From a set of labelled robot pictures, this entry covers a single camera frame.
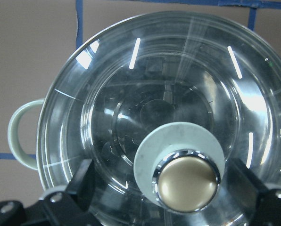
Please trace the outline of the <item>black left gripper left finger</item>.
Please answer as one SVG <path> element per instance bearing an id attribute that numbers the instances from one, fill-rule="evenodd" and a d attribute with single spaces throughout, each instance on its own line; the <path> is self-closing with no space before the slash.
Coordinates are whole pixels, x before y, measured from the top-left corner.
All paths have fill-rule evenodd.
<path id="1" fill-rule="evenodd" d="M 82 160 L 63 191 L 44 195 L 27 209 L 24 226 L 94 226 L 96 217 L 89 212 L 95 193 L 95 166 L 92 159 Z"/>

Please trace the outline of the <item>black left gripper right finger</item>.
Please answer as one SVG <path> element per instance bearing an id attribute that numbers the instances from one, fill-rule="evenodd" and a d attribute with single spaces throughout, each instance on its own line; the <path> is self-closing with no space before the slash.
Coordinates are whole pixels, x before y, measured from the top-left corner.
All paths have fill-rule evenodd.
<path id="1" fill-rule="evenodd" d="M 227 182 L 249 226 L 281 226 L 281 188 L 268 188 L 237 158 L 227 161 Z"/>

